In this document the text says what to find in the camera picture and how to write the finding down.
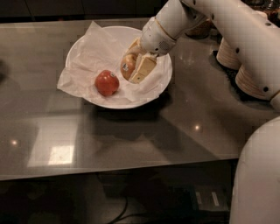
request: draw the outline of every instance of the table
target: table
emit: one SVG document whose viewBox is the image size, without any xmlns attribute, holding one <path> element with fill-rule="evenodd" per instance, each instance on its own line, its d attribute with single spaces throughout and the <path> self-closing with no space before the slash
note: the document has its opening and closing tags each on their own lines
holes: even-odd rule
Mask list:
<svg viewBox="0 0 280 224">
<path fill-rule="evenodd" d="M 96 20 L 142 29 L 148 18 Z M 56 88 L 71 46 L 91 21 L 0 24 L 0 179 L 23 179 L 238 158 L 278 116 L 241 102 L 211 38 L 180 38 L 173 78 L 140 108 L 100 108 Z"/>
</svg>

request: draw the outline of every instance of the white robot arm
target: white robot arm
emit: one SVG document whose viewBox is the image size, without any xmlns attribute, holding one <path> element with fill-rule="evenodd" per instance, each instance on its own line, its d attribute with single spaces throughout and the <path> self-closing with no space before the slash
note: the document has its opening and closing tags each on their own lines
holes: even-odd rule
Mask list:
<svg viewBox="0 0 280 224">
<path fill-rule="evenodd" d="M 280 29 L 240 0 L 169 0 L 143 28 L 141 47 L 167 54 L 183 31 L 206 18 L 280 111 Z M 231 224 L 280 223 L 279 133 L 278 118 L 264 124 L 244 146 L 234 181 Z"/>
<path fill-rule="evenodd" d="M 266 99 L 280 111 L 280 30 L 240 0 L 169 0 L 143 28 L 141 46 L 167 54 L 185 30 L 211 18 Z"/>
</svg>

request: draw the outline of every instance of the gray table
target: gray table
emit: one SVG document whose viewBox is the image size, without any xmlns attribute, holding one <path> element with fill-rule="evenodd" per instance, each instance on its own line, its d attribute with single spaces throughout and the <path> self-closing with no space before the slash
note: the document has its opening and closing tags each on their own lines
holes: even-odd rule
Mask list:
<svg viewBox="0 0 280 224">
<path fill-rule="evenodd" d="M 95 22 L 141 29 L 146 21 Z M 278 116 L 270 105 L 239 101 L 210 38 L 181 38 L 170 86 L 140 108 L 72 97 L 56 85 L 90 23 L 0 24 L 0 179 L 238 158 L 253 131 Z"/>
</svg>

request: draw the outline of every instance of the floor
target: floor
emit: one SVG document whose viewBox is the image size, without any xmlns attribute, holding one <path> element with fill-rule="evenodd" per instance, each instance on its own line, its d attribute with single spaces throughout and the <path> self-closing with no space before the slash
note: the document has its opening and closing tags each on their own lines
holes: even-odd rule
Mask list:
<svg viewBox="0 0 280 224">
<path fill-rule="evenodd" d="M 227 223 L 236 163 L 229 160 L 2 181 L 0 224 L 214 223 L 202 210 L 220 216 L 219 223 Z M 217 187 L 225 193 L 224 198 Z M 196 203 L 208 197 L 207 189 L 217 192 L 219 206 Z"/>
</svg>

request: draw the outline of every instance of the cable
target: cable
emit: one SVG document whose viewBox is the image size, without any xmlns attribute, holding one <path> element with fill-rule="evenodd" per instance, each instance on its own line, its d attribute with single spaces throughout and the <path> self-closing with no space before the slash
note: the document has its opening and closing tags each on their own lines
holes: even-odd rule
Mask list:
<svg viewBox="0 0 280 224">
<path fill-rule="evenodd" d="M 155 217 L 154 214 L 151 214 L 151 213 L 131 213 L 131 214 L 128 214 L 126 216 L 123 216 L 123 217 L 120 217 L 118 220 L 115 220 L 114 223 L 118 222 L 118 221 L 123 221 L 129 217 L 144 217 L 144 218 L 150 218 L 150 217 Z"/>
<path fill-rule="evenodd" d="M 122 216 L 125 214 L 126 210 L 128 209 L 128 206 L 129 206 L 129 200 L 128 200 L 127 197 L 125 197 L 125 206 L 124 206 L 122 212 L 121 212 L 118 216 L 116 216 L 116 217 L 115 217 L 111 222 L 109 222 L 108 224 L 114 224 L 114 223 L 116 223 L 117 221 L 119 221 L 119 219 L 121 219 Z"/>
<path fill-rule="evenodd" d="M 32 15 L 32 11 L 30 10 L 30 8 L 29 8 L 29 6 L 28 6 L 28 3 L 26 2 L 26 0 L 24 0 L 24 2 L 25 2 L 25 5 L 26 5 L 26 7 L 27 7 L 28 12 L 30 13 L 30 16 L 31 16 L 32 21 L 33 21 L 33 22 L 36 22 L 36 19 L 35 19 L 35 17 Z"/>
</svg>

